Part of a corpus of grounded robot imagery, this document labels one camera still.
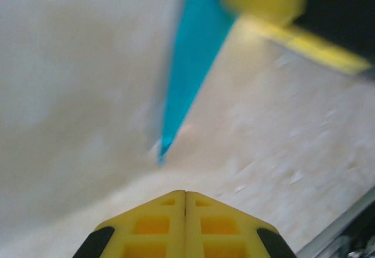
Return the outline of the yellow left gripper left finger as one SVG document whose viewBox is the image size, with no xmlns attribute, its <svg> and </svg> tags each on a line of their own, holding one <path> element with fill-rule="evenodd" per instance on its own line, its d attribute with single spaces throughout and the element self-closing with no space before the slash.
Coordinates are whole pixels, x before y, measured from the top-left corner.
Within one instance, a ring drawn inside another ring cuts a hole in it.
<svg viewBox="0 0 375 258">
<path fill-rule="evenodd" d="M 177 190 L 100 223 L 74 257 L 185 257 L 186 192 Z"/>
</svg>

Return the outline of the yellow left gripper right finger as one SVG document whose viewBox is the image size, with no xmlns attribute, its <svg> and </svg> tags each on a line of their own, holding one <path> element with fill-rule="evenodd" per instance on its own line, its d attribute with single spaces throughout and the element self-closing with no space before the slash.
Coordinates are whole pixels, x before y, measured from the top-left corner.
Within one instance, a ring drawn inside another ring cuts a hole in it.
<svg viewBox="0 0 375 258">
<path fill-rule="evenodd" d="M 186 192 L 186 257 L 295 257 L 269 223 L 197 192 Z"/>
</svg>

